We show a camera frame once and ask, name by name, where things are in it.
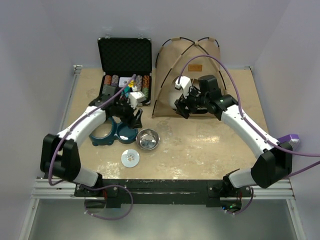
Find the beige patterned pet cushion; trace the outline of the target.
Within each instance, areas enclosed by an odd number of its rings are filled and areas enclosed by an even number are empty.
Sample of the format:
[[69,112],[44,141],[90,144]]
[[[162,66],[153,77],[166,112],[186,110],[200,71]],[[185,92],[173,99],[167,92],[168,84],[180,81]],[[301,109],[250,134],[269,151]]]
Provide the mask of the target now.
[[[173,86],[173,89],[171,89],[168,94],[169,105],[174,111],[176,111],[175,100],[177,100],[182,95],[181,90],[175,89],[175,81],[177,80],[177,78],[171,84]],[[193,114],[193,115],[204,115],[208,112],[204,104],[204,95],[202,94],[200,88],[193,84],[192,79],[191,79],[191,83],[192,83],[192,86],[189,88],[189,95],[187,97],[189,98],[194,97],[193,102],[199,109],[199,114]]]

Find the teal double pet bowl stand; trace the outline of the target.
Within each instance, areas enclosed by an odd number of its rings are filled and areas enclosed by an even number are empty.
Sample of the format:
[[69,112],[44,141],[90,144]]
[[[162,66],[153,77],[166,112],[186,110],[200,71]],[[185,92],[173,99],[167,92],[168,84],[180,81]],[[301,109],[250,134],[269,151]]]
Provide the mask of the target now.
[[121,121],[117,123],[113,117],[109,117],[108,121],[111,123],[111,130],[106,136],[98,137],[92,133],[89,135],[93,146],[111,146],[115,140],[125,145],[136,141],[138,135],[137,129],[129,128]]

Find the stainless steel pet bowl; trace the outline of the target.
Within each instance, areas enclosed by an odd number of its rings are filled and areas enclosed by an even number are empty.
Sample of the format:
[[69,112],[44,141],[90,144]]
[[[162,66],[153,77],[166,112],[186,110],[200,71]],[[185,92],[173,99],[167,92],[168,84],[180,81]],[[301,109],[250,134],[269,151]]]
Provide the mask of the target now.
[[142,150],[151,151],[159,145],[160,136],[155,130],[145,128],[138,132],[135,141]]

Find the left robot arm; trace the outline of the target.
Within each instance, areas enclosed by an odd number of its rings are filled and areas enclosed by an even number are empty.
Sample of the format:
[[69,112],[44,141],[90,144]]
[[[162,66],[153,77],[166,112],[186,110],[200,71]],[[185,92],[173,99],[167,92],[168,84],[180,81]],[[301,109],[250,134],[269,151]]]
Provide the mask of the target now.
[[44,137],[40,170],[48,174],[48,181],[51,182],[55,176],[63,181],[85,185],[86,191],[92,196],[99,196],[103,192],[101,174],[82,165],[79,147],[111,117],[119,118],[130,129],[142,127],[143,111],[137,106],[145,100],[145,95],[141,91],[125,89],[106,85],[75,122],[57,134],[49,133]]

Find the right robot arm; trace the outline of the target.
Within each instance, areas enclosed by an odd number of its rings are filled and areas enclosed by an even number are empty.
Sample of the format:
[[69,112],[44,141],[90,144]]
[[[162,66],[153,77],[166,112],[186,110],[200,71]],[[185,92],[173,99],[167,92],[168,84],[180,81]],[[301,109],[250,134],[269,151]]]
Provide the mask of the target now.
[[214,115],[229,126],[247,144],[257,158],[251,168],[237,169],[224,176],[223,192],[235,196],[241,187],[256,185],[268,188],[292,172],[293,149],[289,141],[279,142],[245,115],[239,103],[229,94],[223,95],[213,75],[199,78],[194,86],[189,77],[174,82],[181,96],[175,100],[175,112],[188,119],[190,114]]

